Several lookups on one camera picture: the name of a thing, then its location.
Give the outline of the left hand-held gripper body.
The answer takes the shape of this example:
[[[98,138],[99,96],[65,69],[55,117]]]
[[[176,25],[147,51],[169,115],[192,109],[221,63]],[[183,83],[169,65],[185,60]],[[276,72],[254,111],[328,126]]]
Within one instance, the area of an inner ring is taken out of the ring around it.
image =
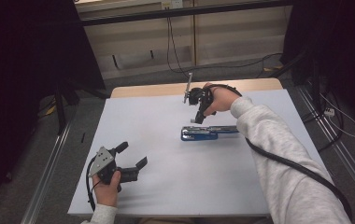
[[[115,151],[115,148],[107,149],[105,147],[100,147],[96,155],[90,161],[88,177],[98,175],[98,177],[104,184],[109,185],[114,173],[116,171],[120,171],[121,183],[136,181],[139,174],[139,170],[136,167],[118,167],[116,163],[117,154],[119,153]]]

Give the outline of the person's right hand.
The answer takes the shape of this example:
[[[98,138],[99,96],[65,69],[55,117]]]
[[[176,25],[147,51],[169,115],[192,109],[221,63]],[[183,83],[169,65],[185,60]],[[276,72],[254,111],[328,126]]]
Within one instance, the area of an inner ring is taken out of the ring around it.
[[[210,116],[214,112],[224,112],[231,108],[232,103],[240,97],[223,87],[213,86],[212,83],[206,83],[205,88],[209,88],[213,95],[213,103],[204,111],[205,116]]]

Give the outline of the white wall socket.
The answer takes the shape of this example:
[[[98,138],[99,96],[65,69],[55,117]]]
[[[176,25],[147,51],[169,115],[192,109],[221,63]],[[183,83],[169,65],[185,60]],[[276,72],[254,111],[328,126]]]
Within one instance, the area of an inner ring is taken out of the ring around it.
[[[179,9],[183,8],[183,0],[162,0],[162,9]]]

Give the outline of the black horizontal bar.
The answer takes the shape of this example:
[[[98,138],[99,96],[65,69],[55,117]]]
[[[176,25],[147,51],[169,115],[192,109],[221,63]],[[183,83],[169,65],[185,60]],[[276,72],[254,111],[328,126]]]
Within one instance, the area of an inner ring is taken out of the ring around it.
[[[186,7],[179,9],[157,10],[151,12],[140,12],[116,16],[92,17],[77,21],[79,26],[94,26],[112,23],[122,23],[129,21],[146,21],[155,19],[166,19],[192,15],[203,15],[221,12],[230,12],[238,10],[252,10],[270,7],[285,7],[292,6],[298,0],[256,0],[244,3],[223,4],[204,7]]]

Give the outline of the black stand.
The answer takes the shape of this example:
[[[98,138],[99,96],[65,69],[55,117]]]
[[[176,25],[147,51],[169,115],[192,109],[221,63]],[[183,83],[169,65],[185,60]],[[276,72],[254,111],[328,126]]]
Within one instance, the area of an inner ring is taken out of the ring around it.
[[[93,95],[100,99],[107,99],[108,95],[96,90],[94,88],[90,88],[82,83],[79,83],[70,78],[64,78],[58,80],[55,85],[55,106],[58,116],[59,130],[58,134],[61,135],[64,129],[67,127],[67,119],[64,112],[64,102],[67,102],[69,105],[77,105],[80,101],[76,90],[82,90],[90,95]]]
[[[300,52],[291,61],[284,64],[281,69],[274,72],[271,77],[279,78],[288,71],[295,86],[310,84],[312,102],[317,110],[320,105],[320,67],[318,60],[306,51]]]

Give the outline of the blue stapler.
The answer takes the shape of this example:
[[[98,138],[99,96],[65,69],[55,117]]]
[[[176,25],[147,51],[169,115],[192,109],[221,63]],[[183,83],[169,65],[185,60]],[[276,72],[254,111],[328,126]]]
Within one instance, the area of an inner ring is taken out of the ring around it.
[[[220,134],[238,133],[235,126],[184,126],[180,132],[182,141],[216,140]]]

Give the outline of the white table mat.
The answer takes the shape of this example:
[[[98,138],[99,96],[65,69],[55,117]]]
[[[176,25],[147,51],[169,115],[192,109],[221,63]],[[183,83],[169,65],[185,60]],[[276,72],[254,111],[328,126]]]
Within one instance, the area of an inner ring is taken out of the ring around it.
[[[126,142],[129,146],[116,158],[120,167],[148,160],[137,181],[122,184],[119,215],[268,215],[252,151],[241,134],[181,140],[182,127],[196,112],[180,95],[106,100],[89,154]]]

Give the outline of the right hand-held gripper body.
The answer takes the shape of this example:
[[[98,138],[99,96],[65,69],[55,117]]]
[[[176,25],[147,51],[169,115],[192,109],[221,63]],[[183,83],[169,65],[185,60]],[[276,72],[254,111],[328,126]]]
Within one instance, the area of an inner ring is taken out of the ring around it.
[[[189,105],[199,105],[198,111],[204,114],[204,111],[212,104],[213,96],[209,88],[190,88],[192,83],[192,73],[189,73],[189,79],[184,92],[183,103],[189,102]]]

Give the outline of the black curtain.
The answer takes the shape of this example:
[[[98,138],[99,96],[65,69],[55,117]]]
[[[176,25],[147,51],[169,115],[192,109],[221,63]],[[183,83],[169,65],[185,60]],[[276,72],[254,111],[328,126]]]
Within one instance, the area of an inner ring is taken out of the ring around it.
[[[0,186],[35,127],[40,101],[105,84],[76,0],[0,0]]]
[[[291,9],[280,61],[311,53],[319,72],[355,109],[355,0],[298,0]]]

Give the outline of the person's left hand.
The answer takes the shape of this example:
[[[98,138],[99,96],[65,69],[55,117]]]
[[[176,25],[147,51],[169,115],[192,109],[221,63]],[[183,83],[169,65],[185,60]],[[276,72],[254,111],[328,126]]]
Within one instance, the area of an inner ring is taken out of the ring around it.
[[[94,175],[92,177],[92,182],[96,201],[102,205],[116,207],[118,201],[118,185],[120,184],[120,180],[120,171],[116,171],[114,173],[109,185],[102,183],[98,175]]]

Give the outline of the metal floor rail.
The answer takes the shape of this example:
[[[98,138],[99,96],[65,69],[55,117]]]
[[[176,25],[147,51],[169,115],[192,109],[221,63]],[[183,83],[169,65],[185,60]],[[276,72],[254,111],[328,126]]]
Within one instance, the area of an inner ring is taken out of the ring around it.
[[[67,123],[59,132],[43,174],[22,217],[21,224],[36,224],[37,217],[47,196],[50,182],[55,172],[58,160],[60,159],[60,155],[64,149],[69,131],[70,124]]]
[[[303,98],[305,105],[310,110],[310,114],[315,118],[319,127],[322,129],[324,135],[328,139],[330,148],[332,148],[340,161],[344,164],[351,178],[355,182],[355,159],[352,157],[348,147],[338,138],[338,133],[342,131],[342,128],[333,125],[330,117],[321,115],[321,113],[315,111],[315,106],[312,103],[312,96],[306,88],[300,87],[298,89],[301,97]]]

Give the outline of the wooden table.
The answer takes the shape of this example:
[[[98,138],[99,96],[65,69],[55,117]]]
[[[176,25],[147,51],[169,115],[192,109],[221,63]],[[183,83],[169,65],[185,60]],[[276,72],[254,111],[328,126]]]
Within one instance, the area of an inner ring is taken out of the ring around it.
[[[213,84],[226,84],[235,87],[238,91],[270,91],[282,90],[283,87],[277,78],[250,78],[239,80],[213,81]],[[148,97],[181,95],[183,96],[187,88],[186,83],[156,84],[144,86],[128,86],[115,88],[110,97]]]

